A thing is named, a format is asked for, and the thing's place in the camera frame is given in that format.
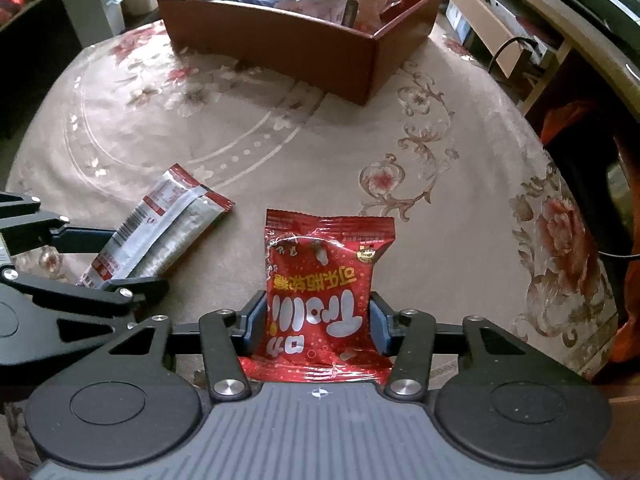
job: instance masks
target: white snack wrapper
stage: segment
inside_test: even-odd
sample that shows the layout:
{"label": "white snack wrapper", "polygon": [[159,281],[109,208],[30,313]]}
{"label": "white snack wrapper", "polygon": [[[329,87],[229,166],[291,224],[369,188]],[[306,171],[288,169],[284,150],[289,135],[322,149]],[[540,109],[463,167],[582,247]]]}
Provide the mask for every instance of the white snack wrapper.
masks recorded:
{"label": "white snack wrapper", "polygon": [[165,272],[233,205],[174,164],[113,234],[78,285],[100,288],[111,279]]}

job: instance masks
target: gold logo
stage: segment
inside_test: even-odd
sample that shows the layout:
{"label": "gold logo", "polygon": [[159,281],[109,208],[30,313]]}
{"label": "gold logo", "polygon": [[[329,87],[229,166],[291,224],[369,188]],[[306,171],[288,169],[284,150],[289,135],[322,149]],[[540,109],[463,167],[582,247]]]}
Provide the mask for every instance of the gold logo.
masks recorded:
{"label": "gold logo", "polygon": [[373,246],[365,247],[364,245],[361,245],[356,256],[363,264],[372,264],[373,258],[376,256],[376,250]]}

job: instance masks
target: beige tablecloth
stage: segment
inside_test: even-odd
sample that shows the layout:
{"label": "beige tablecloth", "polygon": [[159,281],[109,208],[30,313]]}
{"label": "beige tablecloth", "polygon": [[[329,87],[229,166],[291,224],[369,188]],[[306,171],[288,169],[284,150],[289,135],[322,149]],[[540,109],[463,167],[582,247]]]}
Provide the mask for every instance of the beige tablecloth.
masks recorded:
{"label": "beige tablecloth", "polygon": [[[374,270],[394,308],[480,314],[591,375],[612,294],[566,185],[530,126],[434,31],[365,107],[222,56],[174,52],[162,23],[86,49],[49,92],[8,189],[75,224],[115,228],[170,165],[236,202],[158,307],[174,322],[265,287],[268,207],[390,215]],[[65,257],[74,280],[91,256]],[[196,367],[191,362],[188,367]],[[454,371],[452,356],[434,376]]]}

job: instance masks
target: black cable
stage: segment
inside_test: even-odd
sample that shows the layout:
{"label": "black cable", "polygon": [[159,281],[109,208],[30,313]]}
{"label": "black cable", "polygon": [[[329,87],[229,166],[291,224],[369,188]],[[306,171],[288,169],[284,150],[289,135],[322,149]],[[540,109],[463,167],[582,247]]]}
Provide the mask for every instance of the black cable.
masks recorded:
{"label": "black cable", "polygon": [[491,73],[491,69],[494,66],[495,60],[498,59],[498,56],[500,56],[500,54],[502,53],[502,51],[507,48],[511,43],[513,43],[514,41],[522,41],[524,43],[527,43],[528,45],[532,46],[533,48],[535,48],[538,45],[538,42],[536,40],[532,40],[531,38],[523,38],[522,36],[515,36],[513,38],[509,38],[507,41],[505,41],[500,48],[498,49],[498,52],[496,52],[494,54],[494,56],[491,58],[491,61],[489,62],[489,66],[487,67],[486,71],[490,74]]}
{"label": "black cable", "polygon": [[610,254],[610,253],[603,253],[602,251],[598,251],[598,254],[603,258],[609,258],[611,260],[623,260],[626,262],[633,262],[635,260],[640,260],[640,254]]}

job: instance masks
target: red snack bag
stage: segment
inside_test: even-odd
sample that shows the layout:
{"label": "red snack bag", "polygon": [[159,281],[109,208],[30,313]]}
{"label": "red snack bag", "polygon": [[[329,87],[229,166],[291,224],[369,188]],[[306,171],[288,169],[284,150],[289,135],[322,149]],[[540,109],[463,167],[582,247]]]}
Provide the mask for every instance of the red snack bag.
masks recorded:
{"label": "red snack bag", "polygon": [[388,217],[267,210],[266,333],[245,373],[261,381],[386,380],[369,335],[373,265],[396,238]]}

